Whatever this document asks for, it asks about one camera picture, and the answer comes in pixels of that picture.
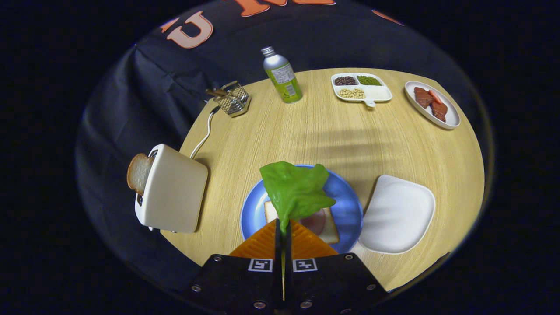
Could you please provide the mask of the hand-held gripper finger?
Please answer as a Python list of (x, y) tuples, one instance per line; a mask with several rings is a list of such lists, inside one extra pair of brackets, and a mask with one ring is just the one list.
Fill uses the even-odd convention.
[(267, 223), (230, 255), (211, 255), (186, 299), (212, 315), (272, 315), (283, 303), (280, 229)]
[(293, 315), (357, 315), (390, 297), (358, 255), (337, 253), (296, 221), (286, 242), (284, 298)]

